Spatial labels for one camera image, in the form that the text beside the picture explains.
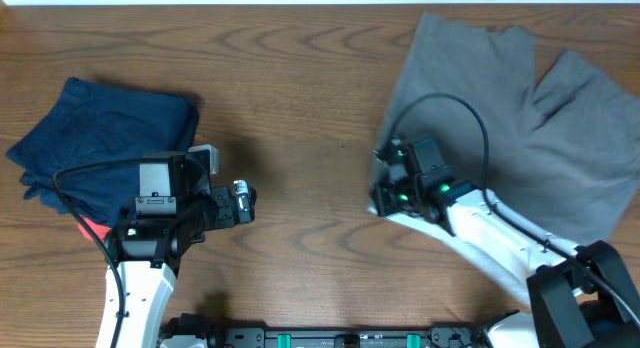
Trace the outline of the grey shorts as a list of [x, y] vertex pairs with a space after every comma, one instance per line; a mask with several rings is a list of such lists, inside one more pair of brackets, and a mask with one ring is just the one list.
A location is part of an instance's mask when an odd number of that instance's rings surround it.
[[430, 136], [463, 180], [560, 237], [607, 240], [639, 187], [639, 101], [580, 54], [424, 14], [378, 142]]

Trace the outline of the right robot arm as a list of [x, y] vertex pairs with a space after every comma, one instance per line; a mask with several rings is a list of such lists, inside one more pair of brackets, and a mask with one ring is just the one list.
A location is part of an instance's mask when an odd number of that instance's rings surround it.
[[392, 138], [374, 156], [371, 212], [448, 245], [528, 303], [469, 332], [468, 346], [638, 346], [639, 294], [611, 245], [561, 238], [457, 180], [431, 138]]

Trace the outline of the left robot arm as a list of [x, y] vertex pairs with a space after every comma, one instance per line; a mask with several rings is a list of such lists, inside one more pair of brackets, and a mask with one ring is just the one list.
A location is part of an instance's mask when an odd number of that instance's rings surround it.
[[203, 315], [162, 321], [183, 255], [210, 230], [248, 224], [257, 193], [245, 180], [214, 187], [218, 152], [210, 145], [148, 154], [139, 193], [106, 236], [114, 268], [106, 275], [100, 347], [222, 347], [223, 332]]

